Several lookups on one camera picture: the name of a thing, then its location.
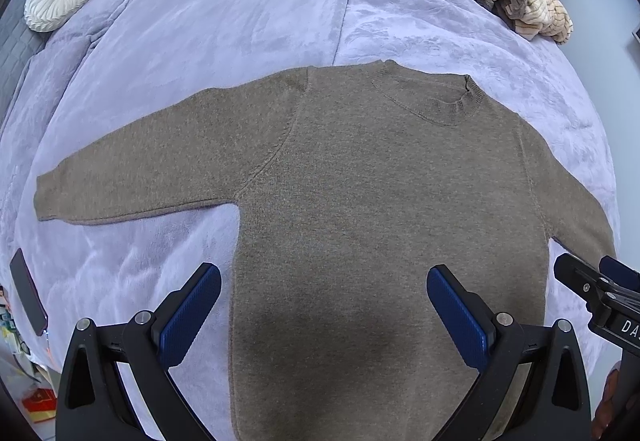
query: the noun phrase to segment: blue gripper pad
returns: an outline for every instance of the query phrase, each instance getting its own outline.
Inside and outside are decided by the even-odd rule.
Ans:
[[[466,293],[460,283],[457,280],[455,282],[459,286],[458,290]],[[456,344],[460,356],[469,367],[482,373],[489,363],[490,347],[490,340],[484,329],[438,266],[430,269],[426,289],[433,307]]]
[[[608,255],[600,259],[600,272],[624,288],[640,293],[640,273]]]
[[[158,360],[166,371],[179,365],[193,343],[198,331],[220,296],[222,277],[213,264],[203,264],[179,291],[169,294],[164,302],[174,300],[175,313],[167,317],[158,341]]]

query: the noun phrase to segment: human hand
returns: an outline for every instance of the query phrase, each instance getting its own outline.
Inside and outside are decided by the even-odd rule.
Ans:
[[[619,370],[614,369],[607,376],[607,381],[604,386],[604,392],[602,392],[602,401],[596,409],[596,414],[591,422],[591,439],[600,439],[604,430],[609,426],[609,423],[613,420],[613,402],[612,398],[616,392],[618,385]],[[638,396],[633,396],[626,404],[626,409],[629,410],[636,402]]]

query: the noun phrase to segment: textured blue pad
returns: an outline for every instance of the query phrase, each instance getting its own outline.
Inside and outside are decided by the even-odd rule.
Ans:
[[[489,363],[486,334],[442,273],[433,268],[427,275],[427,294],[469,367],[482,372]]]
[[[160,333],[158,360],[166,371],[179,365],[220,296],[222,277],[211,265]]]
[[[619,286],[640,293],[640,273],[608,255],[600,259],[600,272]]]

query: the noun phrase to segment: phone screen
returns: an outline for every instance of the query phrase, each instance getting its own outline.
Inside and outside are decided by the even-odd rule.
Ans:
[[[42,306],[42,302],[40,302],[38,290],[33,283],[33,278],[31,278],[21,249],[15,252],[14,258],[11,259],[10,267],[11,275],[14,278],[15,291],[18,293],[20,303],[25,313],[27,313],[31,327],[33,327],[37,336],[41,336],[47,329],[49,317]]]

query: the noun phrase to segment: sweater sleeve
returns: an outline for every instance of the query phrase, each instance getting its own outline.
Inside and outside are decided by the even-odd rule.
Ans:
[[[38,219],[104,224],[236,201],[285,141],[307,78],[205,89],[107,134],[38,177]]]
[[[520,138],[547,240],[555,238],[597,269],[604,255],[615,256],[613,234],[600,203],[556,160],[544,138],[522,119]]]

